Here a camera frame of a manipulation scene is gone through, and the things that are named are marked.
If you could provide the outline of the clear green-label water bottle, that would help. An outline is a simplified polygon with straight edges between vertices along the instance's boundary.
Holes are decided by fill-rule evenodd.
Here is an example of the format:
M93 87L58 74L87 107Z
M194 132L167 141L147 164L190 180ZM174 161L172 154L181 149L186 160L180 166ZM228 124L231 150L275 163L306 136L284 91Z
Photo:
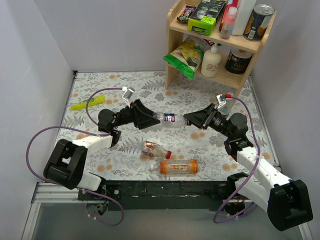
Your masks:
M228 118L228 116L231 112L231 109L233 107L234 100L232 98L232 99L227 99L226 101L227 101L227 103L224 108L220 109L220 113L223 117Z

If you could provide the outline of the small black-cap clear bottle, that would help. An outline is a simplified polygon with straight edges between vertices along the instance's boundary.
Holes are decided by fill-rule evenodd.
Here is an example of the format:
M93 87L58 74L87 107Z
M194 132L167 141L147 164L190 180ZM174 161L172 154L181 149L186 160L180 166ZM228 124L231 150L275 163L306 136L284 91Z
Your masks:
M182 114L154 112L153 117L160 120L162 128L181 128L189 124Z

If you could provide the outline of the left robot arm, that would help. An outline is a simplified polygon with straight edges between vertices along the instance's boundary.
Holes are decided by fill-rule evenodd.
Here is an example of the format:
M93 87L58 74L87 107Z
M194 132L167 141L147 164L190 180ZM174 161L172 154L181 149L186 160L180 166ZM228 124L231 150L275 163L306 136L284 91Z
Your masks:
M44 168L43 176L67 189L87 189L95 200L106 196L102 178L85 171L87 157L115 146L121 136L119 126L133 123L140 130L161 123L155 113L137 99L119 112L103 109L98 114L98 130L102 131L79 140L61 139Z

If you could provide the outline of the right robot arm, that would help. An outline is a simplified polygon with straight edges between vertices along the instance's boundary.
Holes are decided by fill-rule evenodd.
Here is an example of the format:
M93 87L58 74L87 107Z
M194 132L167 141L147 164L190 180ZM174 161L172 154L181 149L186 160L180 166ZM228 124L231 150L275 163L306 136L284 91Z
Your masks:
M227 178L227 195L237 199L241 195L262 208L279 231L307 223L313 219L313 212L307 185L300 179L292 180L274 168L260 156L260 149L254 147L246 136L247 117L234 113L229 119L223 117L214 104L187 113L184 118L199 129L214 129L226 136L225 150L229 156L250 171L237 173Z

